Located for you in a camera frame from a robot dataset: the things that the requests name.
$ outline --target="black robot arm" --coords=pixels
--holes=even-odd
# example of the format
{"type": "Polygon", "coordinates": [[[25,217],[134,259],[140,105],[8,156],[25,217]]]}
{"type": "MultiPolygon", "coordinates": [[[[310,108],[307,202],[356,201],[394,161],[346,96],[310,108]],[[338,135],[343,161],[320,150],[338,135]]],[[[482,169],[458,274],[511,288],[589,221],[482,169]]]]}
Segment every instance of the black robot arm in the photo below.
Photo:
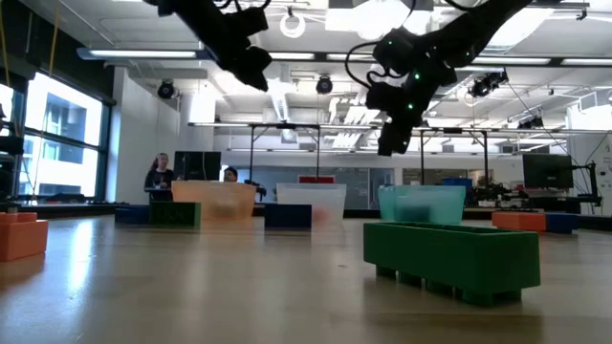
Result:
{"type": "Polygon", "coordinates": [[[212,0],[144,1],[157,6],[160,16],[176,13],[204,43],[221,69],[233,73],[247,85],[268,91],[263,70],[272,58],[264,50],[252,46],[249,36],[268,29],[264,9],[270,1],[260,8],[238,9],[225,14],[212,0]]]}
{"type": "Polygon", "coordinates": [[[416,35],[400,27],[374,48],[374,58],[386,70],[409,75],[402,87],[370,80],[365,105],[385,111],[379,155],[405,153],[412,129],[421,124],[431,98],[440,86],[457,81],[454,68],[470,64],[497,30],[532,0],[490,0],[468,10],[436,32],[416,35]]]}

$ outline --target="person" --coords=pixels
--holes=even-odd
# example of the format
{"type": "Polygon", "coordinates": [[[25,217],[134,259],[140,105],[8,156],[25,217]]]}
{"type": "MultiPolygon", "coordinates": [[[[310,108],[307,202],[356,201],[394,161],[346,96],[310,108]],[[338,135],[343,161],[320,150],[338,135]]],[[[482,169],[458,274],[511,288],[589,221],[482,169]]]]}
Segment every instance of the person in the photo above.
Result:
{"type": "Polygon", "coordinates": [[[224,171],[223,182],[236,183],[238,182],[238,171],[233,167],[228,167],[224,171]]]}
{"type": "Polygon", "coordinates": [[[172,180],[174,172],[168,169],[168,155],[160,153],[155,157],[144,179],[144,190],[151,201],[172,201],[172,180]]]}

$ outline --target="security camera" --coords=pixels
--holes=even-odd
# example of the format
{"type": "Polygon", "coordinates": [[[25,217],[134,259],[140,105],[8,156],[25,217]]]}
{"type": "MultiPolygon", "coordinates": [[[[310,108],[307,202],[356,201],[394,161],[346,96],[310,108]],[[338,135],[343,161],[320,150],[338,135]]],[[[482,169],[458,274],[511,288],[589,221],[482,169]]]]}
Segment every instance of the security camera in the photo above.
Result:
{"type": "Polygon", "coordinates": [[[328,75],[322,75],[318,79],[317,83],[317,93],[320,95],[327,95],[332,92],[334,89],[334,84],[332,83],[332,79],[328,75]]]}
{"type": "Polygon", "coordinates": [[[157,90],[157,95],[161,99],[172,99],[176,97],[178,92],[174,88],[174,82],[172,80],[163,80],[162,86],[157,90]]]}

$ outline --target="black screen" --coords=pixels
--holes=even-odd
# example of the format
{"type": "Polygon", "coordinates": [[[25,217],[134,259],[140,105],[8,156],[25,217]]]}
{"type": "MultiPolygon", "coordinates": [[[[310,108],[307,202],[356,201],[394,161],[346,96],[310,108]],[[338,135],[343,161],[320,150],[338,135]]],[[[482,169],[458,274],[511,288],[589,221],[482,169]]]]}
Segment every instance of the black screen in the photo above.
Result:
{"type": "Polygon", "coordinates": [[[218,181],[221,152],[176,152],[174,174],[184,181],[218,181]]]}
{"type": "Polygon", "coordinates": [[[525,154],[523,176],[528,188],[572,188],[572,158],[554,154],[525,154]]]}

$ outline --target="white container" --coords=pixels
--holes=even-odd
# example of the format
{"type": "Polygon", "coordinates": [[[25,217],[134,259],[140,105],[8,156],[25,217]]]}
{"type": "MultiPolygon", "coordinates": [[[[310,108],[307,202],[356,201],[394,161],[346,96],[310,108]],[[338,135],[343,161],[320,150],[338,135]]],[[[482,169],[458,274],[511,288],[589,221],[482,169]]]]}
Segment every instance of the white container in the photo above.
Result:
{"type": "Polygon", "coordinates": [[[278,183],[279,204],[310,204],[314,224],[341,224],[346,184],[278,183]]]}

